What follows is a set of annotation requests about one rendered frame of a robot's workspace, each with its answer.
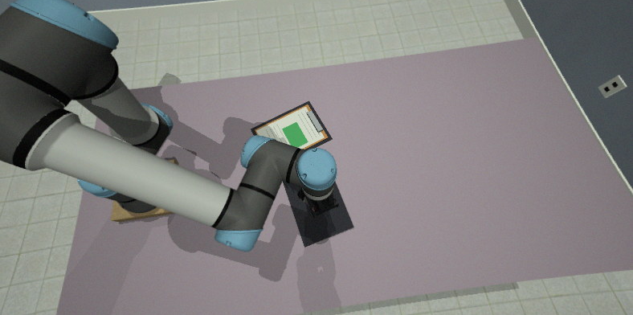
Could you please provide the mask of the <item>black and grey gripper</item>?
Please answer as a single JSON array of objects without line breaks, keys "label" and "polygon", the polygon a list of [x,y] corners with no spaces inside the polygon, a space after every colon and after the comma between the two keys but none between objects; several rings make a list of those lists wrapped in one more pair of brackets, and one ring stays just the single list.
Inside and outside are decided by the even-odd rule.
[{"label": "black and grey gripper", "polygon": [[[299,190],[297,195],[299,198],[302,199],[303,202],[308,204],[310,210],[312,211],[313,218],[315,218],[315,215],[318,216],[326,211],[329,211],[339,206],[339,202],[334,192],[332,192],[328,198],[325,198],[326,201],[324,201],[324,199],[322,201],[310,199],[304,194],[302,187],[301,187],[301,190]],[[313,211],[313,207],[314,207],[314,211]]]}]

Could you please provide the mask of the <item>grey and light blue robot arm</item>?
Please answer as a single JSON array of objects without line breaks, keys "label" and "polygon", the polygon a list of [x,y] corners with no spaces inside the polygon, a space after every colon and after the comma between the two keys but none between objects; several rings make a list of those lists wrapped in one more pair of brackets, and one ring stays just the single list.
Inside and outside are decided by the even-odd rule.
[{"label": "grey and light blue robot arm", "polygon": [[[115,33],[66,0],[9,5],[0,15],[1,161],[72,176],[133,213],[159,207],[192,219],[242,252],[255,246],[282,182],[318,201],[333,192],[330,152],[269,137],[247,140],[237,190],[156,156],[173,122],[139,103],[118,77]],[[71,100],[111,126],[112,136],[82,125],[64,109]]]}]

